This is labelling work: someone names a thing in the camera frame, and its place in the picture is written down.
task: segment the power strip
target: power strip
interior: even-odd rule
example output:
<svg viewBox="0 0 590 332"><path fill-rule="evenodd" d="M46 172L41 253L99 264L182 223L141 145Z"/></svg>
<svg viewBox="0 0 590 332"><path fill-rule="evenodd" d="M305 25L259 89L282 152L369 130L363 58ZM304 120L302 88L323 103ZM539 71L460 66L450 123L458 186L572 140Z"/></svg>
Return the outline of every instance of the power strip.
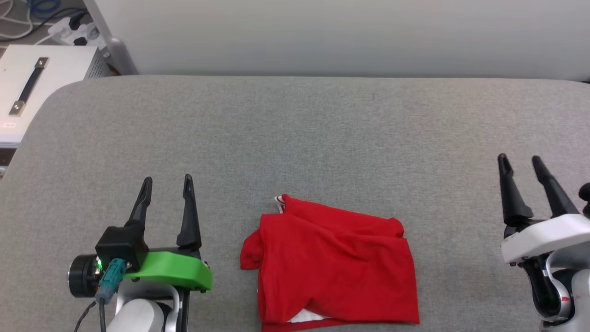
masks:
<svg viewBox="0 0 590 332"><path fill-rule="evenodd" d="M100 35L95 23L80 24L77 30L70 28L70 17L65 17L61 21L55 23L47 32L51 35L51 39L55 40L61 45L86 45L96 46L102 51L106 47L104 38ZM86 40L85 44L80 44L80 38Z"/></svg>

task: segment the white wall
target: white wall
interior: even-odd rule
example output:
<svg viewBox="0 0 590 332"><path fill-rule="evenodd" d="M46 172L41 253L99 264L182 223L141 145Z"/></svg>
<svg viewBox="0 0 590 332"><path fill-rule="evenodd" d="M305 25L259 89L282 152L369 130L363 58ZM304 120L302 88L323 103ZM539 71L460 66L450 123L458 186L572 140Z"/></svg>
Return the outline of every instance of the white wall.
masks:
<svg viewBox="0 0 590 332"><path fill-rule="evenodd" d="M88 1L142 74L590 77L590 0Z"/></svg>

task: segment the red t-shirt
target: red t-shirt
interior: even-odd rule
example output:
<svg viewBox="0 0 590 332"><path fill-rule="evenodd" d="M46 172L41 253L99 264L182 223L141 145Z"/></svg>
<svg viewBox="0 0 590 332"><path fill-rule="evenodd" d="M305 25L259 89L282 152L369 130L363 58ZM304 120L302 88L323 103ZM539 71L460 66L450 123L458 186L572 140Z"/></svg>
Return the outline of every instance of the red t-shirt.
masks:
<svg viewBox="0 0 590 332"><path fill-rule="evenodd" d="M347 323L419 323L414 261L404 227L384 219L280 196L244 241L242 269L258 270L263 332ZM327 316L290 323L302 309Z"/></svg>

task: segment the white box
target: white box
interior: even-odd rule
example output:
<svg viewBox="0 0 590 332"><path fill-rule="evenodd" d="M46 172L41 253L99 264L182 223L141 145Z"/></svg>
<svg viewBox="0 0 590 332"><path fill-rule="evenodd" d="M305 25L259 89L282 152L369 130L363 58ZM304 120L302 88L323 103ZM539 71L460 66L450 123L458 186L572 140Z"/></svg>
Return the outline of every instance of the white box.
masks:
<svg viewBox="0 0 590 332"><path fill-rule="evenodd" d="M19 115L10 115L40 58L45 68ZM31 120L50 94L70 83L110 76L110 70L93 46L10 45L0 58L0 176L20 144Z"/></svg>

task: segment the blue cable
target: blue cable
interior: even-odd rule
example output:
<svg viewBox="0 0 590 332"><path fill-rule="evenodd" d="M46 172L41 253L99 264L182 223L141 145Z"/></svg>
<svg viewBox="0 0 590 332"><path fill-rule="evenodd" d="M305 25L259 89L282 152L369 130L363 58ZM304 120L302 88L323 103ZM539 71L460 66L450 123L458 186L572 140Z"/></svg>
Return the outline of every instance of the blue cable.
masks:
<svg viewBox="0 0 590 332"><path fill-rule="evenodd" d="M31 16L36 19L45 20L49 14L58 10L61 6L61 0L27 0L27 5L31 9ZM64 17L83 12L82 9L74 9L73 11L53 17L53 19L62 19Z"/></svg>
<svg viewBox="0 0 590 332"><path fill-rule="evenodd" d="M100 279L99 290L94 295L96 303L100 304L102 300L104 304L109 304L126 272L127 266L124 260L115 258L109 263L109 267Z"/></svg>

